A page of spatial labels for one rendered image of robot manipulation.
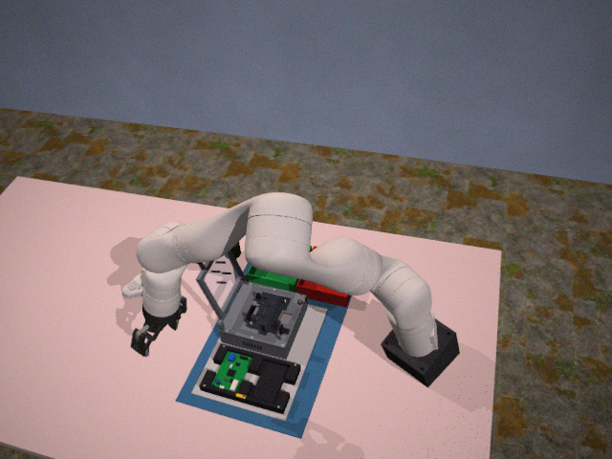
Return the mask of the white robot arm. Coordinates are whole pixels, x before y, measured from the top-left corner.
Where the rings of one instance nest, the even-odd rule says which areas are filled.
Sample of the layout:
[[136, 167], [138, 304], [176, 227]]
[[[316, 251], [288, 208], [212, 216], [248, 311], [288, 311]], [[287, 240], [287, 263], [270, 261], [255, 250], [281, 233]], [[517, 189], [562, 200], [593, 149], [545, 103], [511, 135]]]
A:
[[256, 269], [345, 295], [371, 290], [409, 356], [438, 350], [428, 284], [404, 261], [349, 237], [329, 239], [310, 252], [312, 224], [310, 202], [285, 192], [255, 196], [205, 220], [168, 222], [139, 242], [136, 255], [145, 270], [122, 288], [122, 295], [142, 296], [143, 308], [154, 317], [171, 316], [180, 307], [187, 264], [216, 260], [246, 235], [245, 258]]

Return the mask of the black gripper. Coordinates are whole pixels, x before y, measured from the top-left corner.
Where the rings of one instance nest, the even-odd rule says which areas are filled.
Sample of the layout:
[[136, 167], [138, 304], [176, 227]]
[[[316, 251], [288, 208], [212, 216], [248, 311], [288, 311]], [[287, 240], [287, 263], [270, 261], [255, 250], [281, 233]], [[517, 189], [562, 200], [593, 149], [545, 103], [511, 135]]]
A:
[[[183, 295], [181, 295], [179, 309], [173, 315], [168, 317], [154, 317], [148, 314], [142, 306], [142, 313], [145, 322], [141, 330], [136, 328], [133, 331], [131, 348], [133, 348], [143, 357], [147, 358], [149, 356], [149, 345], [151, 344], [151, 341], [156, 340], [157, 336], [167, 324], [170, 328], [176, 331], [178, 329], [179, 319], [182, 317], [181, 314], [184, 314], [186, 310], [186, 298]], [[154, 335], [151, 336], [147, 331], [154, 333]], [[147, 339], [147, 343], [144, 342], [145, 339]]]

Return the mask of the red open tray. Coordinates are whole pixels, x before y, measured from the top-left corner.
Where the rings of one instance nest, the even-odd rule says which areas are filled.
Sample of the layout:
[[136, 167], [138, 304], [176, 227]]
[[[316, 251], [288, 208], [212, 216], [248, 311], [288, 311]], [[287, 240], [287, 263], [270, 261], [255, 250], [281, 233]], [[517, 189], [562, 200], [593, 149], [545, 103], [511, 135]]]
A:
[[316, 283], [299, 279], [296, 285], [298, 294], [306, 295], [307, 298], [342, 307], [347, 307], [350, 295], [345, 295]]

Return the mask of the green circuit board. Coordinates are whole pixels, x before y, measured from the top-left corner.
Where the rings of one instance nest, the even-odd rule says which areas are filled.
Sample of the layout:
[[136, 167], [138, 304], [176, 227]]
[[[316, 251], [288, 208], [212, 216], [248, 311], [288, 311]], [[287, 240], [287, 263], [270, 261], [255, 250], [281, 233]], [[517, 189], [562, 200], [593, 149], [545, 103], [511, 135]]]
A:
[[251, 359], [228, 351], [211, 385], [237, 393], [248, 372]]

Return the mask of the green box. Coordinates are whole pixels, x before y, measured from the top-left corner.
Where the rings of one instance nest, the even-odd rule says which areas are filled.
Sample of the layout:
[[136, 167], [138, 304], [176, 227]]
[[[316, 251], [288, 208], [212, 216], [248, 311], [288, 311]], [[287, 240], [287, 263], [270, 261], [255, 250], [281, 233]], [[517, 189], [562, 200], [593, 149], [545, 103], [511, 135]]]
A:
[[267, 273], [261, 270], [256, 269], [253, 266], [250, 266], [248, 272], [248, 280], [249, 282], [261, 284], [285, 291], [290, 291], [296, 293], [296, 285], [299, 279], [279, 275], [275, 273]]

